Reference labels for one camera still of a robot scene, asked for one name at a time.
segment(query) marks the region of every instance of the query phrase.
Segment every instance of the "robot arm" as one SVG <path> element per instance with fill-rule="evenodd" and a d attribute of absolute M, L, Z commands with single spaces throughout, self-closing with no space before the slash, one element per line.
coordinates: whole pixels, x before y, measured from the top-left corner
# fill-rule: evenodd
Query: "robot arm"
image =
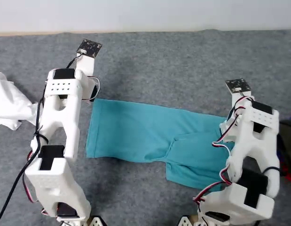
<path fill-rule="evenodd" d="M 235 142 L 226 163 L 230 183 L 224 190 L 197 201 L 196 226 L 241 225 L 269 219 L 275 204 L 273 198 L 279 191 L 280 165 L 276 155 L 279 113 L 256 102 L 243 79 L 226 83 L 232 93 L 233 108 L 220 129 L 222 134 L 226 133 L 224 142 Z M 261 173 L 243 169 L 246 156 L 257 161 Z"/>
<path fill-rule="evenodd" d="M 54 69 L 48 74 L 45 103 L 39 122 L 40 153 L 25 175 L 35 188 L 44 211 L 71 226 L 86 226 L 91 205 L 75 182 L 69 162 L 75 162 L 79 147 L 79 112 L 82 99 L 93 100 L 98 84 L 93 79 L 94 58 L 101 44 L 84 40 L 77 51 L 76 69 Z M 48 145 L 58 128 L 66 133 L 65 145 Z M 32 151 L 38 148 L 36 137 Z"/>

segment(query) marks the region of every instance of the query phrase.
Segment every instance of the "white wall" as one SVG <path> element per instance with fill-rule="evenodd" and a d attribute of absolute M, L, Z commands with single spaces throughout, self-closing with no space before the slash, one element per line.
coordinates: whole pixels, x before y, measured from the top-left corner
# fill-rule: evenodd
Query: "white wall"
<path fill-rule="evenodd" d="M 0 0 L 0 32 L 291 29 L 291 0 Z"/>

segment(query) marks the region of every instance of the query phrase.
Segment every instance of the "teal cloth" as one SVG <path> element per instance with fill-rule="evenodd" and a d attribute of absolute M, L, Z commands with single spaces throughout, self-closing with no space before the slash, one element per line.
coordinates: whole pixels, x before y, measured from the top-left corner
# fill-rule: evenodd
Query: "teal cloth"
<path fill-rule="evenodd" d="M 219 181 L 219 171 L 225 167 L 228 152 L 211 145 L 220 137 L 219 124 L 224 120 L 182 109 L 96 99 L 87 157 L 163 161 L 168 180 L 202 189 Z"/>

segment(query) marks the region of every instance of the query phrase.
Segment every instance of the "gray carpet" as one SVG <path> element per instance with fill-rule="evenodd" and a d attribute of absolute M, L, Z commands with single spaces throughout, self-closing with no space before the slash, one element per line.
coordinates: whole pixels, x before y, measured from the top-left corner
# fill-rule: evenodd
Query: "gray carpet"
<path fill-rule="evenodd" d="M 95 74 L 100 98 L 142 102 L 226 116 L 231 97 L 224 80 L 245 78 L 256 99 L 291 116 L 291 31 L 149 32 L 0 37 L 0 72 L 31 100 L 41 97 L 49 70 L 65 67 L 87 38 L 102 43 Z M 109 226 L 174 226 L 195 214 L 198 190 L 165 179 L 165 164 L 86 159 L 91 105 L 82 104 L 75 179 Z M 0 209 L 25 164 L 34 127 L 15 132 L 0 126 Z M 65 135 L 59 131 L 59 139 Z M 291 182 L 281 179 L 274 216 L 261 225 L 291 225 Z M 21 183 L 2 218 L 3 226 L 58 225 L 30 204 Z"/>

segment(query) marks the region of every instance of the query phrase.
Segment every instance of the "white cloth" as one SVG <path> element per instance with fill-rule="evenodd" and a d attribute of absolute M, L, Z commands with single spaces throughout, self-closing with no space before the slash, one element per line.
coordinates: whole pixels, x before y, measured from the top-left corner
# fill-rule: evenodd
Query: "white cloth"
<path fill-rule="evenodd" d="M 27 120 L 35 125 L 38 104 L 30 100 L 0 72 L 0 125 L 16 130 Z"/>

